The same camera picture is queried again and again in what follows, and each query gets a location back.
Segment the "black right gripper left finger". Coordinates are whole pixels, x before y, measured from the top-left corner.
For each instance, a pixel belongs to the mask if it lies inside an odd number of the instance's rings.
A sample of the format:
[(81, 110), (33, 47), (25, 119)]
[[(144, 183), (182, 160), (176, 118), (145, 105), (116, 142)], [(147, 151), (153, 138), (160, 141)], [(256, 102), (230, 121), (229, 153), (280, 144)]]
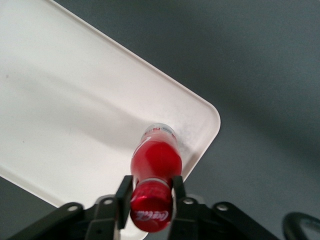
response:
[(133, 176), (125, 175), (116, 194), (118, 209), (117, 229), (125, 228), (131, 209), (131, 197), (133, 193)]

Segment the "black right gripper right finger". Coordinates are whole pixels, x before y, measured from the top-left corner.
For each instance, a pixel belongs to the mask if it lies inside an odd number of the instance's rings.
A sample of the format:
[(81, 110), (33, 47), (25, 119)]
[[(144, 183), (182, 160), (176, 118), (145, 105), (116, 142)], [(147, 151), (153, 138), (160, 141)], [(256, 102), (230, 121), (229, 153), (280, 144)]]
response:
[(182, 176), (174, 176), (172, 179), (172, 201), (173, 201), (173, 212), (171, 220), (174, 221), (176, 218), (181, 218), (185, 215), (186, 204), (186, 190)]

